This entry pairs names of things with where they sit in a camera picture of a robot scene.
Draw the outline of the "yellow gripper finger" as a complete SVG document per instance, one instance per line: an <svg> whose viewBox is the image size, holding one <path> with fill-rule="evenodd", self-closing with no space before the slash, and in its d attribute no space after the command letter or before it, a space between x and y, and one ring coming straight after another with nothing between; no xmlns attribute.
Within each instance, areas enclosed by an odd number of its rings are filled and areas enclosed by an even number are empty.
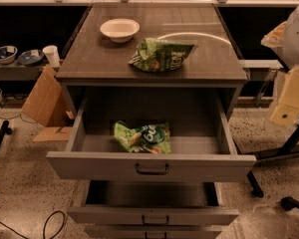
<svg viewBox="0 0 299 239"><path fill-rule="evenodd" d="M299 65L284 77L277 105L269 119L279 126L289 126L299 117Z"/></svg>

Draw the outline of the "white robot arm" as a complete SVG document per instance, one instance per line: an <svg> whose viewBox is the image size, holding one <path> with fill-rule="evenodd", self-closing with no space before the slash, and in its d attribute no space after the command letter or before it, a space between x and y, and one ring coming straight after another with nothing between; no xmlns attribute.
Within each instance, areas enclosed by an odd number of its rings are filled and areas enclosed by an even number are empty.
<svg viewBox="0 0 299 239"><path fill-rule="evenodd" d="M265 35L261 45L273 50L289 68L269 119L287 126L299 117L299 5L289 18Z"/></svg>

